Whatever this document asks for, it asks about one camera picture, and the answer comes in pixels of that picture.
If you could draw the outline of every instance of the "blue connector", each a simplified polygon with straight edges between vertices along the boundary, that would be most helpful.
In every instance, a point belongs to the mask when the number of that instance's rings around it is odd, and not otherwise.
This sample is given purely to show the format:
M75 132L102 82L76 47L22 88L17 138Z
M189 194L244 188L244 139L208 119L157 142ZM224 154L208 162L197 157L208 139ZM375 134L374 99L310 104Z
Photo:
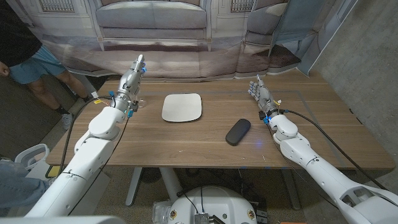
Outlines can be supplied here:
M264 122L264 124L268 124L268 122L269 122L268 115L266 115L266 118L264 118L262 121Z
M133 113L134 113L133 110L129 110L129 113L127 114L127 117L128 117L128 118L131 118Z

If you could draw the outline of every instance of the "sneaker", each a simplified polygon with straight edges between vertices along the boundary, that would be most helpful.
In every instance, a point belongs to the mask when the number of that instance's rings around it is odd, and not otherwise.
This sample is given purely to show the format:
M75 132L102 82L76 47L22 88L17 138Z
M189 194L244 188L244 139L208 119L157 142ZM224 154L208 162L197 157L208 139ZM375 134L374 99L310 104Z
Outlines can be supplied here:
M62 115L63 128L64 128L65 130L68 130L68 129L69 129L70 124L72 123L72 119L73 119L73 116L72 116L71 113L70 113L70 114L63 114L63 115Z

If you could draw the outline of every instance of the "blue shorts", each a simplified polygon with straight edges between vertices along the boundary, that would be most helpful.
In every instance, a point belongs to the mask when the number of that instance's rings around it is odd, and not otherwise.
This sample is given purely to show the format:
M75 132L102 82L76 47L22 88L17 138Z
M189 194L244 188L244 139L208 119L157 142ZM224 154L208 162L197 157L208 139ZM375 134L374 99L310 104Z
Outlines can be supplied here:
M44 46L25 62L10 67L10 76L20 84L28 84L40 79L44 74L57 76L66 68Z

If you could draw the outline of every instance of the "concrete wall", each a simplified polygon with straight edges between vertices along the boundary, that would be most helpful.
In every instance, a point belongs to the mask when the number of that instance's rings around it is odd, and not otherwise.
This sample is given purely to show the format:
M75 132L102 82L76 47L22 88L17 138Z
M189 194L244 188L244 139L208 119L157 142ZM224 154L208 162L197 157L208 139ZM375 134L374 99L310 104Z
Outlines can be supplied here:
M398 1L359 0L313 67L396 162L397 37ZM397 174L378 178L395 194Z

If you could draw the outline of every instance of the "couch image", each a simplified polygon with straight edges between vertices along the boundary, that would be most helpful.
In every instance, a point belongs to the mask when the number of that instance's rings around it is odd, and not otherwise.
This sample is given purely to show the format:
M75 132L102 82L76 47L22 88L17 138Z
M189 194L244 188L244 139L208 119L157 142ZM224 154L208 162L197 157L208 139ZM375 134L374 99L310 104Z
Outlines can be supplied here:
M89 0L98 42L206 42L211 50L211 0Z
M286 8L286 0L255 0L248 16L243 50L246 44L267 46Z

